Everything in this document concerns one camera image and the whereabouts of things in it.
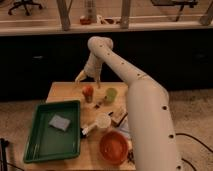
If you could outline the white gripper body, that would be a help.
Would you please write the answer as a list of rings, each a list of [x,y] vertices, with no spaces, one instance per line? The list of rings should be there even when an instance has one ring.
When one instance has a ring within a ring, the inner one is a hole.
[[[93,79],[99,79],[102,70],[102,60],[93,53],[89,54],[89,58],[84,66],[84,72]]]

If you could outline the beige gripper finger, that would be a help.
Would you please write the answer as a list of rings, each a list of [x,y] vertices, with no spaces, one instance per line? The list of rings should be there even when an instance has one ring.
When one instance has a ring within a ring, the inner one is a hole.
[[[76,82],[76,83],[79,83],[79,82],[85,80],[86,78],[87,78],[87,75],[86,75],[85,71],[82,70],[82,71],[78,74],[78,76],[75,78],[75,82]]]
[[[97,79],[96,79],[96,84],[97,84],[97,87],[98,88],[100,88],[101,87],[101,84],[100,84],[100,77],[98,77]]]

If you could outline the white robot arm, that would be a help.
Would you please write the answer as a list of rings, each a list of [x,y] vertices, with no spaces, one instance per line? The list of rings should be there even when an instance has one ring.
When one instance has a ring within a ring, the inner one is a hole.
[[[126,107],[136,171],[184,171],[169,110],[167,90],[144,71],[113,52],[113,41],[93,36],[89,59],[75,81],[87,76],[100,84],[106,63],[127,84]]]

